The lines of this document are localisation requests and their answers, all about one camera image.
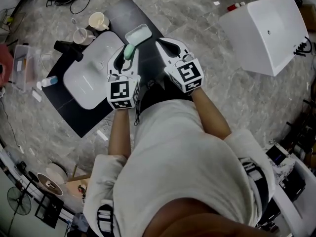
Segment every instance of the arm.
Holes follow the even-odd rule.
[[[109,155],[123,155],[128,159],[130,154],[128,109],[116,110],[109,141]]]
[[[222,140],[232,133],[223,115],[201,87],[195,89],[191,96],[206,133]]]

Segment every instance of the coffee mug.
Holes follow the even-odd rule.
[[[74,33],[74,43],[80,44],[80,45],[90,45],[93,40],[96,38],[96,36],[93,35],[93,32],[90,30],[86,30],[84,28],[79,28]]]
[[[102,12],[95,12],[89,18],[89,26],[98,31],[109,29],[110,20]]]

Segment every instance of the clear plastic bin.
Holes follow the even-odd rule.
[[[37,50],[27,45],[17,45],[14,52],[12,85],[21,92],[26,92],[36,85],[40,55]]]

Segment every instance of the white t-shirt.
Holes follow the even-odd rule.
[[[141,114],[140,120],[135,148],[126,165],[117,167],[115,175],[103,170],[103,177],[93,169],[85,210],[88,205],[93,204],[93,210],[100,206],[96,200],[102,192],[95,191],[100,178],[106,183],[117,177],[114,213],[122,237],[141,237],[158,210],[177,198],[195,198],[226,218],[256,225],[257,204],[238,158],[250,157],[262,168],[269,199],[275,183],[269,161],[249,131],[238,131],[224,141],[206,134],[194,103],[187,100],[155,104]],[[84,213],[98,234],[91,225],[96,212],[90,209]]]

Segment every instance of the white sleeve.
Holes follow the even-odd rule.
[[[269,189],[269,201],[275,190],[275,176],[268,156],[263,152],[259,143],[247,129],[241,129],[230,134],[225,140],[238,158],[251,158],[264,172]]]
[[[121,170],[126,164],[124,156],[98,155],[95,158],[92,174],[89,180],[83,214],[92,230],[101,234],[97,223],[97,212],[103,199],[113,200],[113,186]]]

